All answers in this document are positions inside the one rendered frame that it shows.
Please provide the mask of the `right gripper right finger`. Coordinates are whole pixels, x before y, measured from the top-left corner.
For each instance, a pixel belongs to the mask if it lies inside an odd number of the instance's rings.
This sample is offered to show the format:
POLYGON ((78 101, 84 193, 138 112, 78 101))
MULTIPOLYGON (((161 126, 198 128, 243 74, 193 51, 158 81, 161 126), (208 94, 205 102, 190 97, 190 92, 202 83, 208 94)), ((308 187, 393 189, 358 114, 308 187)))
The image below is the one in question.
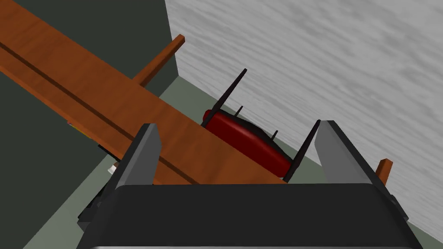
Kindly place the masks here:
POLYGON ((367 183, 385 189, 335 121, 320 121, 315 149, 328 183, 367 183))

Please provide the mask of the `red chair with black legs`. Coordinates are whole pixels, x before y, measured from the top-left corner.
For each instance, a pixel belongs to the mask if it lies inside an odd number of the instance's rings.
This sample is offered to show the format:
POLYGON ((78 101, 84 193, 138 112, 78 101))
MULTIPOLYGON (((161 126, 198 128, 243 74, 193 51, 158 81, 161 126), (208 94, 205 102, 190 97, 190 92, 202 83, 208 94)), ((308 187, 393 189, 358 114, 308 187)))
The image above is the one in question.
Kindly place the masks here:
POLYGON ((222 110, 246 72, 247 69, 243 69, 214 106, 204 113, 201 126, 288 183, 305 157, 321 121, 315 122, 295 157, 290 158, 274 141, 277 131, 269 137, 260 127, 240 118, 238 114, 241 109, 234 115, 222 110))

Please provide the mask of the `brown wooden table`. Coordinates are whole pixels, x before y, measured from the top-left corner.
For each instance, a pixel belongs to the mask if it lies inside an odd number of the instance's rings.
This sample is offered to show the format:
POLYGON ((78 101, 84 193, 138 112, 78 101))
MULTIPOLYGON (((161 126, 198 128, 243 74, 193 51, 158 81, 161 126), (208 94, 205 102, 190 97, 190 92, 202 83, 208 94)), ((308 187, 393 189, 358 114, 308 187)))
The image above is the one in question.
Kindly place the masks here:
POLYGON ((118 158, 143 123, 157 124, 155 183, 283 183, 145 89, 184 42, 178 35, 128 78, 14 0, 0 0, 0 71, 118 158))

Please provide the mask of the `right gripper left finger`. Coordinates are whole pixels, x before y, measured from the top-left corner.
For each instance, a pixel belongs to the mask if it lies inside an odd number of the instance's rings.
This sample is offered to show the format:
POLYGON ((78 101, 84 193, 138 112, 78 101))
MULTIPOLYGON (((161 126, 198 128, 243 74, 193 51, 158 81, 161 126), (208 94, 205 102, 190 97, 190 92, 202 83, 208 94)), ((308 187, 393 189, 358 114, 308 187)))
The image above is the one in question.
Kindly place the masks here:
POLYGON ((125 185, 151 185, 161 152, 157 125, 143 124, 110 179, 110 191, 125 185))

